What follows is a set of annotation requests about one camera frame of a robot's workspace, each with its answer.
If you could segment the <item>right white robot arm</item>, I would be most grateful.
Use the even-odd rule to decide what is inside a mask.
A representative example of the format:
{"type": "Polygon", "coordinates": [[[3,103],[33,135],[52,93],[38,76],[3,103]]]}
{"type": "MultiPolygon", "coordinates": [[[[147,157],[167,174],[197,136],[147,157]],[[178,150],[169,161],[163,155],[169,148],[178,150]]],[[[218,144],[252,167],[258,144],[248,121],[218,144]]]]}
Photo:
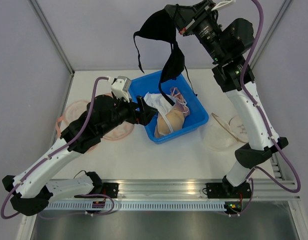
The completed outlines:
{"type": "Polygon", "coordinates": [[[240,185],[255,167],[288,145],[288,140],[279,136],[265,113],[249,66],[263,28],[263,9],[254,1],[259,12],[256,31],[244,18],[237,18],[222,29],[218,24],[218,11],[231,3],[230,0],[220,3],[204,0],[192,6],[177,6],[174,11],[179,33],[195,35],[213,59],[214,78],[247,130],[249,141],[235,151],[236,162],[223,178],[222,192],[229,198],[239,193],[240,185]]]}

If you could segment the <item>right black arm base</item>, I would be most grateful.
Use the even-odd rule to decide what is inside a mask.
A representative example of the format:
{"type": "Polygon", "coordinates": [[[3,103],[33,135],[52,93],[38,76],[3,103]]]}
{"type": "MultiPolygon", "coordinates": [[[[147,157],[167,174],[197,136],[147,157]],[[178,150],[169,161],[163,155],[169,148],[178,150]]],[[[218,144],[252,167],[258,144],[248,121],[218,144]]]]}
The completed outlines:
{"type": "Polygon", "coordinates": [[[247,182],[238,187],[231,187],[221,182],[208,182],[206,183],[206,193],[208,199],[249,199],[252,190],[247,182]]]}

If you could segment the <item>white satin bra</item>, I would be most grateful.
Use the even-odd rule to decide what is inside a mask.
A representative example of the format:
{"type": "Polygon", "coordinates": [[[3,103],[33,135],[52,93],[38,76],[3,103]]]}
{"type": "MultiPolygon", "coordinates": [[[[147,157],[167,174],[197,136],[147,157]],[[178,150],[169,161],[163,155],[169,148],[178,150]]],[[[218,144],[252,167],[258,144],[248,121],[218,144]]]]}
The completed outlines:
{"type": "Polygon", "coordinates": [[[175,105],[175,100],[171,97],[171,95],[167,95],[169,100],[173,101],[174,104],[171,105],[160,93],[147,93],[144,97],[145,102],[157,109],[158,113],[161,115],[166,115],[171,108],[175,105]]]}

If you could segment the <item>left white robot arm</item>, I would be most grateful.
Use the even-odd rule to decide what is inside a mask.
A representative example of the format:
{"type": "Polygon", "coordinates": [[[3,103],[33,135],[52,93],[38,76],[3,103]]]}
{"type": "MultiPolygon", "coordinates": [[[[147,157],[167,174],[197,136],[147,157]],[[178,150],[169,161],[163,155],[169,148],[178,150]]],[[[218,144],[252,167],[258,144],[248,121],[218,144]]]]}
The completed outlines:
{"type": "Polygon", "coordinates": [[[4,214],[7,201],[17,214],[32,216],[50,203],[65,198],[111,199],[103,193],[103,181],[95,172],[62,181],[54,181],[52,177],[125,121],[143,126],[151,122],[157,109],[148,105],[142,96],[133,102],[127,92],[130,84],[131,80],[122,76],[100,76],[95,80],[86,111],[61,132],[45,155],[19,175],[2,179],[8,191],[0,210],[3,219],[8,218],[4,214]]]}

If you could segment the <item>black bra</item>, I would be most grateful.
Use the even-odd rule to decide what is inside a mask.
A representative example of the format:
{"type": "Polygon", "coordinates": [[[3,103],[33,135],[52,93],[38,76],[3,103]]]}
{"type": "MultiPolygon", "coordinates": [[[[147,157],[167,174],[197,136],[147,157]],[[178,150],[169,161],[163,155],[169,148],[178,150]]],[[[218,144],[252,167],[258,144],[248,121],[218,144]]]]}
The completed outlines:
{"type": "Polygon", "coordinates": [[[133,42],[137,50],[138,68],[143,73],[141,63],[141,54],[136,43],[136,38],[151,40],[155,42],[154,46],[162,47],[155,58],[161,61],[162,70],[158,81],[158,90],[164,100],[173,106],[172,100],[162,90],[162,84],[175,80],[183,71],[187,70],[185,66],[185,56],[181,51],[176,40],[176,27],[174,19],[164,10],[153,13],[142,25],[140,30],[134,32],[133,42]]]}

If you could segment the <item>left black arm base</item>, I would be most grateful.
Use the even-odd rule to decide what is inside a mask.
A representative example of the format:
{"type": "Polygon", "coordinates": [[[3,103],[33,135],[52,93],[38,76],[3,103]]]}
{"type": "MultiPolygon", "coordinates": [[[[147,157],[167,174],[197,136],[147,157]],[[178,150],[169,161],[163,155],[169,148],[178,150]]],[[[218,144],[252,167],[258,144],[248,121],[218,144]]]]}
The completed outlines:
{"type": "Polygon", "coordinates": [[[112,199],[117,199],[119,183],[105,182],[102,187],[94,187],[91,192],[85,194],[86,198],[101,198],[100,195],[107,195],[112,199]]]}

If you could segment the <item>floral mesh laundry bag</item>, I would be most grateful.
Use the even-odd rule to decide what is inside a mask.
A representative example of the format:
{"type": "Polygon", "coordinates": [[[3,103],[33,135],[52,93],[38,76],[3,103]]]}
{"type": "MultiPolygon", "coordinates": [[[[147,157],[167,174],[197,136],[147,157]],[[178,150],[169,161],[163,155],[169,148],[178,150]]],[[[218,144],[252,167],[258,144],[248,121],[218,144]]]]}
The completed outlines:
{"type": "Polygon", "coordinates": [[[89,121],[85,123],[90,105],[88,103],[86,111],[61,132],[61,138],[68,144],[69,152],[87,152],[100,143],[104,135],[126,121],[113,97],[102,94],[95,97],[89,121]]]}

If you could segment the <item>white mesh laundry bag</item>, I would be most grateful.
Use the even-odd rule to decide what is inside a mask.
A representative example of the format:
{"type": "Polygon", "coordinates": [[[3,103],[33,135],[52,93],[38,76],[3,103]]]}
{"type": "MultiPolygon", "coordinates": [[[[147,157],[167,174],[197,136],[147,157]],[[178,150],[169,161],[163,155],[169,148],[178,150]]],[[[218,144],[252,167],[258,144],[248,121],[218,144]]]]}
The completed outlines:
{"type": "Polygon", "coordinates": [[[218,152],[249,141],[247,130],[238,115],[226,121],[215,113],[211,113],[208,122],[200,128],[200,137],[204,146],[218,152]]]}

